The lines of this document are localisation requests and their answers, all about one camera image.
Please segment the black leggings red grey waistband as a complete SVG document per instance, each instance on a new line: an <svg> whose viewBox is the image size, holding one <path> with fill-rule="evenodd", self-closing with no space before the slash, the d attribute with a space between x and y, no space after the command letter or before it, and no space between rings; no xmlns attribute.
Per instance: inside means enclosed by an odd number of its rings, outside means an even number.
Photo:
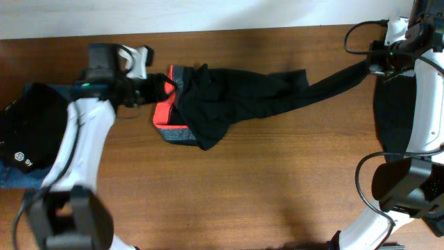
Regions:
<svg viewBox="0 0 444 250"><path fill-rule="evenodd" d="M206 151L231 125L304 108L342 94L368 75L358 62L309 84L303 69L273 74L172 65L165 84L172 96L155 107L153 124L165 141Z"/></svg>

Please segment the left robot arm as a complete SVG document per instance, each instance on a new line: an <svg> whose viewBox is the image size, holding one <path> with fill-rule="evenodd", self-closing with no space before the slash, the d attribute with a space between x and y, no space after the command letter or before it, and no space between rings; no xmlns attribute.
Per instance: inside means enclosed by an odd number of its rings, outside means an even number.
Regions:
<svg viewBox="0 0 444 250"><path fill-rule="evenodd" d="M140 108L167 100L173 81L149 74L154 51L122 44L88 46L88 67L71 89L67 125L51 171L20 208L39 249L132 249L114 232L108 209L97 197L99 165L119 106Z"/></svg>

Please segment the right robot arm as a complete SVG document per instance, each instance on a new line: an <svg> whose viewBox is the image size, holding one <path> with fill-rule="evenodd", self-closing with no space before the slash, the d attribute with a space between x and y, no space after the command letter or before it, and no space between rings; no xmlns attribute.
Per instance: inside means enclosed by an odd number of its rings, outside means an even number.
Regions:
<svg viewBox="0 0 444 250"><path fill-rule="evenodd" d="M385 36L364 55L377 76L373 110L385 161L364 211L329 249L389 249L391 234L415 219L443 235L443 2L414 1L409 17L379 25Z"/></svg>

